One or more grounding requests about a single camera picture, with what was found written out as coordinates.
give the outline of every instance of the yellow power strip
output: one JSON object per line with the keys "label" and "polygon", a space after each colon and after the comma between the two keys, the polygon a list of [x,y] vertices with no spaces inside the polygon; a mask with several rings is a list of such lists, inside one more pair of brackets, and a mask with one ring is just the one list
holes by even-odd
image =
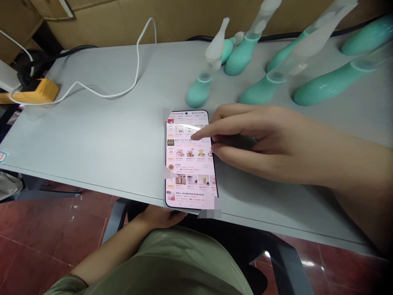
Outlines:
{"label": "yellow power strip", "polygon": [[[52,102],[56,99],[59,93],[59,87],[49,79],[41,80],[35,91],[26,91],[15,93],[12,95],[13,99],[25,103],[46,103]],[[0,104],[15,103],[8,97],[8,93],[0,93]]]}

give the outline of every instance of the charging cable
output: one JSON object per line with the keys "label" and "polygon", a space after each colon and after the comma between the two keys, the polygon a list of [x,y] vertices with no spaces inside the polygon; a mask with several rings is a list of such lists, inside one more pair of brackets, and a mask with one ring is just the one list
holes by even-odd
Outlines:
{"label": "charging cable", "polygon": [[98,95],[98,96],[100,96],[100,97],[102,97],[102,98],[114,98],[114,97],[117,97],[117,96],[121,96],[121,95],[123,95],[123,94],[126,94],[127,92],[130,92],[130,91],[135,87],[135,85],[136,85],[136,83],[137,83],[137,81],[138,81],[138,75],[139,75],[139,42],[140,42],[140,40],[142,39],[143,35],[145,34],[145,31],[146,31],[146,29],[147,29],[147,27],[149,26],[149,23],[150,23],[151,21],[153,21],[153,25],[154,25],[154,43],[155,43],[155,44],[157,43],[156,22],[154,21],[154,18],[151,17],[151,18],[149,18],[148,21],[146,22],[146,25],[145,25],[145,27],[144,27],[142,33],[140,34],[140,36],[139,36],[139,38],[138,38],[138,41],[136,42],[137,66],[136,66],[136,73],[135,73],[134,83],[132,84],[132,86],[131,86],[130,88],[128,88],[128,89],[126,89],[126,90],[124,90],[124,91],[122,91],[122,92],[120,92],[120,93],[117,93],[117,94],[104,95],[104,94],[100,94],[100,93],[98,93],[98,92],[96,92],[96,91],[90,89],[89,87],[87,87],[86,85],[82,84],[82,83],[79,82],[79,81],[75,81],[75,82],[71,85],[71,87],[65,92],[65,94],[64,94],[60,99],[58,99],[58,100],[56,100],[56,101],[54,101],[54,102],[47,102],[47,103],[38,103],[38,104],[34,104],[34,103],[19,102],[19,101],[13,99],[12,95],[22,86],[22,85],[20,84],[20,85],[18,85],[18,87],[16,87],[13,91],[11,91],[11,92],[9,93],[9,98],[10,98],[10,100],[12,100],[12,101],[15,102],[15,103],[24,104],[24,105],[48,105],[48,104],[57,104],[57,103],[61,102],[62,100],[64,100],[64,99],[67,97],[67,95],[70,93],[70,91],[74,88],[74,86],[77,85],[77,84],[79,84],[80,86],[84,87],[85,89],[89,90],[90,92],[92,92],[92,93],[94,93],[95,95]]}
{"label": "charging cable", "polygon": [[[20,45],[14,38],[12,38],[10,35],[6,34],[5,32],[3,32],[2,30],[0,30],[0,33],[2,33],[4,36],[6,36],[8,39],[10,39],[12,42],[14,42],[16,45],[18,45],[20,48],[22,48],[22,50],[24,52],[26,52],[26,54],[28,55],[29,59],[31,62],[33,62],[33,57],[30,54],[30,52],[27,51],[26,48],[24,48],[22,45]],[[34,74],[34,67],[32,67],[32,69],[30,70],[30,76],[32,76]]]}

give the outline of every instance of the table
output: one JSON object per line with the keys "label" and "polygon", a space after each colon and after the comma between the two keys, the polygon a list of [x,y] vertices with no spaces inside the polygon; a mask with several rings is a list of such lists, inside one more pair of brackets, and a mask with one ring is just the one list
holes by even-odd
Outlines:
{"label": "table", "polygon": [[[277,90],[270,104],[392,146],[393,87],[387,67],[316,106],[301,107],[290,98],[299,85],[353,59],[338,51],[347,38],[331,38],[309,59],[304,72]],[[211,116],[220,104],[236,102],[287,44],[257,44],[252,62],[236,77],[227,76],[222,68],[213,78],[203,108]],[[0,145],[9,153],[4,169],[165,206],[163,108],[189,109],[185,95],[201,70],[207,46],[202,41],[141,45],[140,78],[126,95],[104,99],[76,88],[60,104],[27,107]],[[95,48],[57,60],[47,77],[60,84],[58,97],[75,80],[112,94],[133,83],[135,69],[135,46]],[[319,190],[260,179],[219,159],[216,173],[222,220],[370,253],[359,230]]]}

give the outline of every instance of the mint green vase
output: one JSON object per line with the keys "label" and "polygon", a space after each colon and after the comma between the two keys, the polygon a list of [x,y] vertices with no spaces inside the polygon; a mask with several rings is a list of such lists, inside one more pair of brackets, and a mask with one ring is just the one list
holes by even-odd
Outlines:
{"label": "mint green vase", "polygon": [[283,49],[281,49],[269,62],[266,68],[266,72],[270,72],[273,70],[275,67],[278,66],[278,64],[288,56],[289,53],[291,53],[292,49],[296,46],[297,43],[299,43],[301,40],[303,40],[305,37],[307,37],[309,34],[306,33],[306,31],[303,31],[299,37],[297,37],[293,42],[285,46]]}
{"label": "mint green vase", "polygon": [[225,73],[229,76],[236,76],[243,72],[248,66],[253,57],[255,45],[257,45],[259,38],[248,39],[244,36],[241,43],[229,56],[225,64]]}
{"label": "mint green vase", "polygon": [[259,82],[255,83],[243,92],[240,96],[239,103],[255,105],[267,104],[274,96],[276,90],[285,81],[286,80],[276,82],[270,79],[268,75],[265,75]]}
{"label": "mint green vase", "polygon": [[341,68],[301,86],[295,93],[294,102],[301,106],[318,104],[339,95],[353,82],[373,71],[375,69],[361,69],[351,61]]}
{"label": "mint green vase", "polygon": [[224,40],[224,50],[222,52],[221,64],[226,63],[226,61],[228,60],[228,57],[230,56],[230,54],[233,51],[233,48],[236,46],[236,43],[237,43],[237,41],[236,41],[235,37]]}
{"label": "mint green vase", "polygon": [[393,14],[387,14],[369,23],[354,36],[349,38],[341,48],[345,55],[358,55],[370,51],[393,37]]}
{"label": "mint green vase", "polygon": [[190,108],[199,109],[208,100],[210,95],[210,83],[212,79],[208,81],[202,81],[198,77],[195,79],[194,84],[190,87],[187,93],[187,104]]}

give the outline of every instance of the phone bezel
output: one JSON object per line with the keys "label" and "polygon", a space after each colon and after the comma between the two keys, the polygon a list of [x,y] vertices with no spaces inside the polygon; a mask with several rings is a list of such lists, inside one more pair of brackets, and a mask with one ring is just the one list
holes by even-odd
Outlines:
{"label": "phone bezel", "polygon": [[[207,116],[208,116],[208,123],[210,124],[210,118],[209,118],[209,112],[207,110],[186,110],[186,111],[172,111],[172,112],[191,112],[191,111],[205,111]],[[168,120],[165,121],[165,137],[164,137],[164,157],[165,157],[165,166],[167,166],[167,124],[168,124]],[[213,145],[213,139],[210,137],[210,143]],[[214,169],[214,175],[216,177],[216,187],[217,187],[217,197],[219,197],[218,195],[218,180],[217,180],[217,173],[216,173],[216,163],[215,163],[215,155],[213,154],[213,169]],[[167,205],[169,208],[174,208],[174,209],[187,209],[187,210],[195,210],[195,211],[200,211],[201,209],[192,209],[192,208],[186,208],[186,207],[172,207],[170,205],[167,204],[167,180],[165,179],[164,181],[164,201],[165,201],[165,205]]]}

